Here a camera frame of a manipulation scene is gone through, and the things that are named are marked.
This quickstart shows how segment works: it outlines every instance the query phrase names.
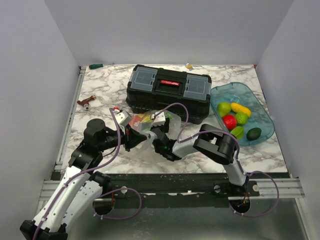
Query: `black toolbox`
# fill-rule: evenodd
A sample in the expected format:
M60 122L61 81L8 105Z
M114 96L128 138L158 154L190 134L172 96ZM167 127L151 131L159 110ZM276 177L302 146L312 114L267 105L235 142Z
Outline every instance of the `black toolbox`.
M210 92L208 75L137 65L126 89L126 102L135 114L181 103L188 109L189 122L201 124L209 115ZM183 107L177 105L168 110L186 120Z

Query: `white marble table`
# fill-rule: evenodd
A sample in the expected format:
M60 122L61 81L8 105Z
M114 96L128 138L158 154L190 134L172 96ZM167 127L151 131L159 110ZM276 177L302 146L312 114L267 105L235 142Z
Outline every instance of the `white marble table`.
M67 141L63 167L68 165L71 153L83 139L83 131L89 120L101 118L108 127L115 129L110 107L120 107L131 112L126 103L126 89L132 70L135 65L107 65L91 70L87 67L81 87L80 100L96 96L96 100L90 102L90 110L86 111L82 106L76 108L71 133ZM151 65L151 67L164 68L176 71L188 71L182 65ZM225 85L231 82L242 82L250 87L262 105L267 109L265 99L253 65L223 66L202 65L193 66L194 74L210 75L212 87ZM211 112L203 123L221 128L215 115ZM201 125L189 123L182 137L188 137L196 133ZM105 163L111 156L106 157L101 163ZM276 134L267 141L240 149L239 159L244 170L252 172L287 172L285 161L281 153ZM100 170L104 173L131 173L131 174L171 174L171 173L224 173L222 165L213 162L201 153L194 153L180 161L171 162L161 155L148 149L142 153L132 150L126 152L121 147L119 155L108 166Z

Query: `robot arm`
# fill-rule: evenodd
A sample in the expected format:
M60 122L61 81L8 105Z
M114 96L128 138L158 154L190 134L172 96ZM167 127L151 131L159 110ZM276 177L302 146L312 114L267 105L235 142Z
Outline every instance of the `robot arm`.
M121 144L127 151L147 137L132 129L131 116L115 110L117 124L121 131ZM75 219L97 199L103 191L111 190L110 178L101 172L86 172L76 177L67 186L67 181L87 169L95 168L103 159L104 150L118 145L117 132L106 127L101 119L92 119L83 132L83 141L71 154L69 167L45 207L33 218L25 220L20 230L27 240L66 240Z
M231 184L243 186L247 183L248 177L240 162L235 159L236 151L238 151L235 148L236 143L226 134L214 133L216 130L219 129L209 124L203 124L199 132L212 132L200 134L195 138L180 143L177 140L169 139L163 129L155 126L151 128L151 131L156 134L157 139L152 144L156 153L161 154L170 161L180 160L189 154L200 152L216 163L223 165Z

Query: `white wall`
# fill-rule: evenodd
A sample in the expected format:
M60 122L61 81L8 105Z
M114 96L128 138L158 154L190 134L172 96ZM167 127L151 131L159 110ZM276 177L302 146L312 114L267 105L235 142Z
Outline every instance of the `white wall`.
M45 0L81 65L257 64L293 0Z
M79 74L43 0L0 0L0 239L22 240L50 176Z
M295 0L257 67L281 149L320 236L320 1Z

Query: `plastic bag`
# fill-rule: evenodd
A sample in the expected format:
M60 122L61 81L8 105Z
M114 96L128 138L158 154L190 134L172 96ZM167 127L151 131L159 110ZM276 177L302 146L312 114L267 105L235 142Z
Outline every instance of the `plastic bag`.
M143 141L136 146L136 150L138 150L139 152L151 148L152 142L156 138L156 135L153 132L150 132L150 129L152 123L154 122L154 119L152 119L152 115L158 112L159 110L152 110L142 114L134 115L131 122L129 123L134 130L148 136L148 139L146 141ZM177 139L178 133L181 129L181 118L178 115L167 110L164 111L164 115L165 118L170 119L169 132L167 133L167 136L170 139Z
M152 119L152 115L158 112L160 111L152 110L142 114L137 114L132 117L132 120L129 124L134 130L138 131L141 134L143 134L143 132L148 132L150 131L152 123L154 122L154 120ZM167 110L164 111L164 115L165 118L170 119L169 132L167 135L170 139L176 139L181 129L181 118L178 115Z

